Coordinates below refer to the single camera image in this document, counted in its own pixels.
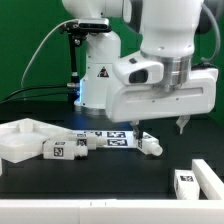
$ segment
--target white block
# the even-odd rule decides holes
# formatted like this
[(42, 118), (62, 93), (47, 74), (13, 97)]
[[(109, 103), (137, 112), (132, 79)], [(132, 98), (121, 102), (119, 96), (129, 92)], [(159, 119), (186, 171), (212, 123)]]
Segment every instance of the white block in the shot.
[(146, 132), (143, 133), (142, 139), (137, 140), (137, 148), (145, 155), (160, 156), (163, 152), (162, 147), (159, 145), (159, 140)]
[(175, 170), (174, 188), (178, 200), (199, 200), (200, 187), (190, 170)]
[(209, 200), (224, 200), (224, 184), (204, 160), (193, 160), (192, 170)]
[(77, 143), (74, 141), (48, 140), (43, 145), (44, 159), (74, 160), (76, 147)]

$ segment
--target green backdrop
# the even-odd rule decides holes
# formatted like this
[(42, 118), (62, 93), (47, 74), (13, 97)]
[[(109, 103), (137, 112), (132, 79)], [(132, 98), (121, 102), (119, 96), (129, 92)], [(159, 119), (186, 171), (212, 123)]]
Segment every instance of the green backdrop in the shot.
[[(20, 88), (22, 74), (34, 51), (48, 32), (59, 23), (71, 18), (63, 8), (61, 0), (0, 1), (0, 100)], [(111, 19), (111, 25), (113, 30), (121, 37), (122, 56), (139, 48), (141, 36), (132, 33), (120, 19)], [(224, 19), (219, 22), (221, 33), (224, 35), (223, 25)], [(197, 36), (195, 44), (194, 62), (198, 62), (202, 55), (211, 56), (215, 45), (213, 31), (206, 35)], [(85, 61), (83, 52), (78, 51), (78, 65), (82, 75), (85, 73), (83, 63), (81, 63)], [(210, 115), (224, 124), (223, 56), (224, 49), (222, 47), (215, 62), (220, 70), (216, 106)], [(25, 86), (62, 84), (69, 81), (70, 59), (67, 36), (55, 32), (44, 45), (29, 70)], [(66, 100), (66, 97), (48, 97), (44, 100)]]

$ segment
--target black table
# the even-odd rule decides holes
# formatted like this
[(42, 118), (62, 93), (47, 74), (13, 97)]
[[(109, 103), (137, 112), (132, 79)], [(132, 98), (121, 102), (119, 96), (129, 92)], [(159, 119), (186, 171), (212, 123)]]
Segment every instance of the black table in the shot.
[[(76, 130), (132, 130), (128, 123), (75, 113), (67, 102), (13, 102), (0, 107), (0, 123), (31, 118)], [(3, 161), (0, 197), (4, 199), (174, 199), (175, 169), (191, 169), (204, 159), (224, 181), (224, 128), (207, 115), (192, 116), (183, 135), (177, 118), (142, 121), (159, 138), (164, 152), (145, 156), (137, 149), (98, 149), (74, 161), (42, 156), (13, 164)]]

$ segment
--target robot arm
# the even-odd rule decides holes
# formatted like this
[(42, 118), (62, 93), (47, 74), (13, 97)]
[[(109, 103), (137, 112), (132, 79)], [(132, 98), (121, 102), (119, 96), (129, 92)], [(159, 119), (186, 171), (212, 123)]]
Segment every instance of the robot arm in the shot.
[(63, 0), (65, 8), (76, 18), (123, 17), (143, 35), (139, 52), (114, 62), (115, 77), (106, 99), (106, 113), (112, 121), (211, 111), (218, 70), (191, 71), (194, 35), (203, 2)]

